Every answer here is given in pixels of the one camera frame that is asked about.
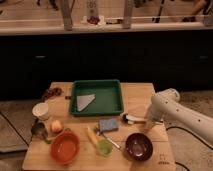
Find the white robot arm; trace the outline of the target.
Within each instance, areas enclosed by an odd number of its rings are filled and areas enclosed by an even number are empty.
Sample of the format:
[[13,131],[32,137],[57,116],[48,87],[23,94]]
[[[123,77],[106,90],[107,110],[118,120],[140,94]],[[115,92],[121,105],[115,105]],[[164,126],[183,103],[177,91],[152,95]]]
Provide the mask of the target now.
[[213,146],[213,118],[184,107],[179,100],[180,94],[173,88],[153,94],[147,119],[160,122],[165,115],[172,116]]

